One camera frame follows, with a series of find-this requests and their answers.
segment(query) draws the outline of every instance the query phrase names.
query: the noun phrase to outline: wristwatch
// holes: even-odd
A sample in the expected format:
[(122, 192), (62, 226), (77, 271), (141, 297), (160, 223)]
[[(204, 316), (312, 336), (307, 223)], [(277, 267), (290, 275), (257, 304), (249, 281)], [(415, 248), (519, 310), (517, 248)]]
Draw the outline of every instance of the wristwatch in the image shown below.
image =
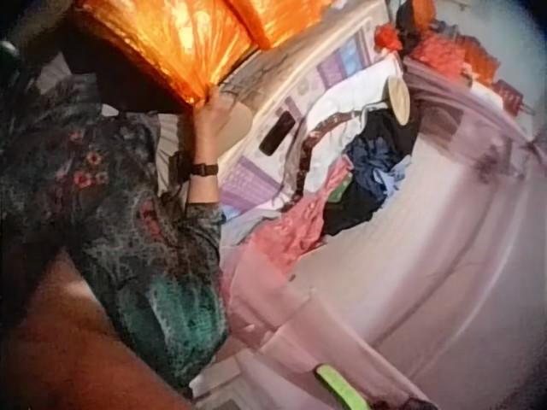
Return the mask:
[(208, 177), (219, 173), (218, 164), (194, 164), (191, 166), (190, 175), (198, 175), (200, 177)]

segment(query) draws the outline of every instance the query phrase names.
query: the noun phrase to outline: hand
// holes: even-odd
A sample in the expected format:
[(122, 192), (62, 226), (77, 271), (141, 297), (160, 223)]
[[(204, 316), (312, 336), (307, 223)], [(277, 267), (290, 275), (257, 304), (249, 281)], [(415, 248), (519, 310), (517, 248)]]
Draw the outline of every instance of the hand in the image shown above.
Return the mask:
[(196, 144), (215, 141), (219, 130), (228, 122), (234, 103), (227, 95), (221, 96), (215, 85), (211, 86), (207, 102), (199, 102), (194, 107)]

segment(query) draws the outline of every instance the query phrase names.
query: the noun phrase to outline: woman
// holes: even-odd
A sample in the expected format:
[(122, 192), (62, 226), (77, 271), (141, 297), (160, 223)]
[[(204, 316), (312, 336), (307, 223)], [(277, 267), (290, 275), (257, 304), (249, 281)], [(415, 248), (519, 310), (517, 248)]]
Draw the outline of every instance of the woman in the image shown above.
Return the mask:
[[(4, 45), (4, 62), (10, 53)], [(195, 110), (185, 217), (173, 220), (156, 196), (153, 115), (102, 116), (93, 75), (67, 77), (43, 95), (22, 69), (2, 80), (4, 341), (61, 258), (90, 285), (121, 341), (189, 395), (227, 335), (215, 165), (227, 110), (218, 92)]]

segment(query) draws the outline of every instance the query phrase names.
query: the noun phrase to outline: green object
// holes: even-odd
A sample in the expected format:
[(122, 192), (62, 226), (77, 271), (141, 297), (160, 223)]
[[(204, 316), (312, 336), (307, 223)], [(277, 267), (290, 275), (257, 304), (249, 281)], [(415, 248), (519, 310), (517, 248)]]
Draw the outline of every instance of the green object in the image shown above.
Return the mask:
[(336, 396), (348, 410), (372, 410), (357, 390), (332, 366), (319, 365), (314, 370), (315, 376)]
[(345, 190), (348, 189), (348, 186), (350, 186), (352, 179), (353, 175), (349, 173), (348, 176), (345, 177), (345, 179), (340, 183), (340, 185), (336, 187), (336, 190), (331, 193), (326, 201), (329, 203), (340, 202), (340, 200), (342, 199), (342, 195), (344, 194)]

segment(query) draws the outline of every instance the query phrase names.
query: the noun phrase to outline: black phone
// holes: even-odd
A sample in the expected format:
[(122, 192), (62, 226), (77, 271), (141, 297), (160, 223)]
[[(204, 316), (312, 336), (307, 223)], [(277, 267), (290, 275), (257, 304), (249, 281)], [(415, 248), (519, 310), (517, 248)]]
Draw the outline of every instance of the black phone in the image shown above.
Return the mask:
[(266, 137), (260, 143), (258, 149), (267, 156), (272, 156), (275, 150), (281, 145), (283, 140), (292, 127), (296, 125), (297, 121), (294, 119), (292, 114), (288, 111), (285, 111), (277, 120), (272, 129), (268, 132)]

